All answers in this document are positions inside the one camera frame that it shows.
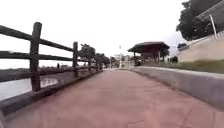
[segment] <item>concrete wall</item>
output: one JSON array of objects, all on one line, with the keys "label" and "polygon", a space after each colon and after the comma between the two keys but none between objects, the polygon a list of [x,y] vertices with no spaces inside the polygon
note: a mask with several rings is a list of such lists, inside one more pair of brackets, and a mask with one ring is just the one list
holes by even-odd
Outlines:
[{"label": "concrete wall", "polygon": [[177,69],[135,67],[131,71],[159,79],[195,98],[224,109],[224,75]]},{"label": "concrete wall", "polygon": [[224,59],[224,32],[198,40],[178,54],[180,62]]}]

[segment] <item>fence post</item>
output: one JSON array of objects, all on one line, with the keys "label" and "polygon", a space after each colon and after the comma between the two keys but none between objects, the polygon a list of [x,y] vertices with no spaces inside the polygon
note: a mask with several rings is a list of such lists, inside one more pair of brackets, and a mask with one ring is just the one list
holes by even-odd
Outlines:
[{"label": "fence post", "polygon": [[96,60],[96,72],[98,72],[98,55],[95,54],[95,60]]},{"label": "fence post", "polygon": [[72,63],[72,67],[74,70],[74,76],[78,77],[78,69],[77,69],[77,60],[78,60],[78,42],[74,42],[73,43],[73,63]]},{"label": "fence post", "polygon": [[35,22],[33,25],[33,40],[30,43],[30,72],[32,73],[31,76],[31,84],[32,90],[34,92],[40,91],[40,77],[38,75],[38,54],[39,54],[39,39],[41,35],[42,24],[39,22]]},{"label": "fence post", "polygon": [[92,68],[91,58],[92,58],[92,55],[90,53],[90,49],[88,49],[87,58],[88,58],[88,68],[89,68],[89,72],[91,72],[91,68]]},{"label": "fence post", "polygon": [[100,56],[99,56],[99,61],[100,61],[100,70],[103,70],[102,54],[100,54]]}]

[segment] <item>low wall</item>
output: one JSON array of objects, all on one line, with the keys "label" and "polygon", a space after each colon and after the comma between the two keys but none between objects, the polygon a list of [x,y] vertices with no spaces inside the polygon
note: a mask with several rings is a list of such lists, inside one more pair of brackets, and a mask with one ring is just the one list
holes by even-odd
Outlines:
[{"label": "low wall", "polygon": [[197,99],[224,109],[224,75],[156,67],[135,67],[131,71],[157,78]]}]

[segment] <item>bush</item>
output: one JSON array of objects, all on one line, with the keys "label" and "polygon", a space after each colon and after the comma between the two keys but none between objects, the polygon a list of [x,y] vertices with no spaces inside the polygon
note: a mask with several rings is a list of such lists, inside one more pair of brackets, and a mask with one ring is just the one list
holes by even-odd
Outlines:
[{"label": "bush", "polygon": [[178,57],[177,56],[174,56],[174,57],[170,58],[170,62],[172,62],[172,63],[178,63]]}]

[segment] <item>pink pavement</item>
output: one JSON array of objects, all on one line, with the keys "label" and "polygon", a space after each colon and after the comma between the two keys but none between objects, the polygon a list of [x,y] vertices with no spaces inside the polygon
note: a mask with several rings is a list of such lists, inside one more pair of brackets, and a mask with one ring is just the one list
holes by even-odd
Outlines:
[{"label": "pink pavement", "polygon": [[30,105],[9,128],[224,128],[224,113],[129,71],[108,70]]}]

